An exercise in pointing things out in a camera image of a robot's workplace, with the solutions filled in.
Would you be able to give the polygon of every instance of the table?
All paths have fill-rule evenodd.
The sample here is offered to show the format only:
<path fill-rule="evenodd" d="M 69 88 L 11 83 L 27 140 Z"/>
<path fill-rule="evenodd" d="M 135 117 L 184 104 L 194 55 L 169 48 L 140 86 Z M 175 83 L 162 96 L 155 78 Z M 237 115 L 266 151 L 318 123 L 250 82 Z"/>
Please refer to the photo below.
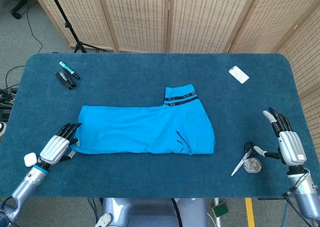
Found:
<path fill-rule="evenodd" d="M 63 61 L 80 80 L 74 90 L 55 73 Z M 238 82 L 229 69 L 248 76 Z M 36 196 L 114 198 L 280 197 L 289 187 L 279 160 L 259 156 L 262 170 L 231 173 L 252 141 L 277 151 L 277 139 L 262 111 L 285 114 L 298 132 L 315 184 L 319 162 L 287 59 L 280 54 L 47 53 L 26 63 L 0 147 L 0 195 L 10 195 L 29 168 L 24 155 L 37 155 L 59 128 L 76 123 L 82 105 L 151 107 L 163 104 L 165 87 L 193 84 L 212 123 L 212 155 L 77 153 L 51 167 Z"/>

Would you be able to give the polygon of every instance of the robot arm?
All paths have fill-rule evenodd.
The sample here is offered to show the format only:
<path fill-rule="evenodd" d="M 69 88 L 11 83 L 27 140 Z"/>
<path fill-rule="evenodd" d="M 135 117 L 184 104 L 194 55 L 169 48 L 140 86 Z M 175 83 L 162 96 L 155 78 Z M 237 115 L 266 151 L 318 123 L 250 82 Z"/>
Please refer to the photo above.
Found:
<path fill-rule="evenodd" d="M 263 114 L 272 124 L 279 144 L 278 152 L 264 151 L 258 146 L 255 146 L 254 149 L 258 154 L 264 157 L 280 159 L 283 164 L 288 166 L 287 177 L 292 188 L 285 192 L 283 197 L 307 225 L 311 226 L 304 217 L 320 224 L 318 187 L 314 184 L 310 171 L 303 166 L 307 161 L 307 157 L 300 138 L 293 131 L 289 120 L 283 114 L 278 113 L 273 108 L 269 108 L 269 110 L 271 113 L 264 111 Z M 290 201 L 288 197 L 290 194 L 294 194 L 300 212 L 295 209 Z"/>
<path fill-rule="evenodd" d="M 14 225 L 12 222 L 14 223 L 18 219 L 27 200 L 49 173 L 50 166 L 73 157 L 76 153 L 75 151 L 71 151 L 68 155 L 64 155 L 64 153 L 69 145 L 79 143 L 79 140 L 76 138 L 70 139 L 80 125 L 81 123 L 65 124 L 57 135 L 54 135 L 45 145 L 37 163 L 30 169 L 11 195 L 11 198 L 16 203 L 16 208 L 5 204 L 5 202 L 0 202 L 0 227 Z"/>

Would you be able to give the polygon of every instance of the marker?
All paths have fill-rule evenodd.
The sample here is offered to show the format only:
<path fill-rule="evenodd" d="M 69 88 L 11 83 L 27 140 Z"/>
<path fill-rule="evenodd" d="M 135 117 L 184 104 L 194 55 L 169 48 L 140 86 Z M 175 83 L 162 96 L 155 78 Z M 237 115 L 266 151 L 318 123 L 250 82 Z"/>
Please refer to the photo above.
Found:
<path fill-rule="evenodd" d="M 59 65 L 61 65 L 65 70 L 67 70 L 71 75 L 73 75 L 74 77 L 76 77 L 78 80 L 80 80 L 80 76 L 77 75 L 76 72 L 74 72 L 72 69 L 70 69 L 65 63 L 63 63 L 62 61 L 59 62 Z"/>

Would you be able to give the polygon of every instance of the scissors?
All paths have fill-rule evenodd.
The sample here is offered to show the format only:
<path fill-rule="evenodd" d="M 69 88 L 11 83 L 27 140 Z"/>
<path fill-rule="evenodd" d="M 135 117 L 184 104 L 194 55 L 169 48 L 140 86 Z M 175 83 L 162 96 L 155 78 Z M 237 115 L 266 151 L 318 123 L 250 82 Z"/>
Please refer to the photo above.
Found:
<path fill-rule="evenodd" d="M 240 169 L 240 167 L 245 163 L 246 159 L 248 159 L 250 156 L 253 155 L 253 151 L 255 151 L 254 146 L 255 145 L 252 142 L 248 142 L 244 145 L 244 156 L 240 160 L 240 162 L 237 164 L 237 166 L 235 167 L 231 176 L 233 176 Z"/>

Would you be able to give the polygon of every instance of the wicker partition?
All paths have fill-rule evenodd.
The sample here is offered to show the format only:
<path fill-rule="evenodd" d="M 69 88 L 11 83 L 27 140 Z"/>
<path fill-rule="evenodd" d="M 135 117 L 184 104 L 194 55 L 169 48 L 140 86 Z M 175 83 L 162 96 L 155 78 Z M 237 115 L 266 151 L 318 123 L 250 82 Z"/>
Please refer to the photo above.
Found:
<path fill-rule="evenodd" d="M 228 40 L 237 32 L 244 17 L 242 13 L 248 11 L 251 2 L 252 0 L 170 0 L 168 52 L 226 51 Z"/>
<path fill-rule="evenodd" d="M 164 52 L 169 0 L 101 0 L 120 51 Z"/>
<path fill-rule="evenodd" d="M 291 63 L 304 115 L 320 160 L 320 7 L 279 52 Z"/>
<path fill-rule="evenodd" d="M 272 52 L 313 1 L 255 0 L 231 52 Z"/>
<path fill-rule="evenodd" d="M 74 47 L 76 42 L 54 0 L 38 0 L 50 20 L 66 42 Z M 114 44 L 99 0 L 58 0 L 80 41 L 113 50 Z"/>

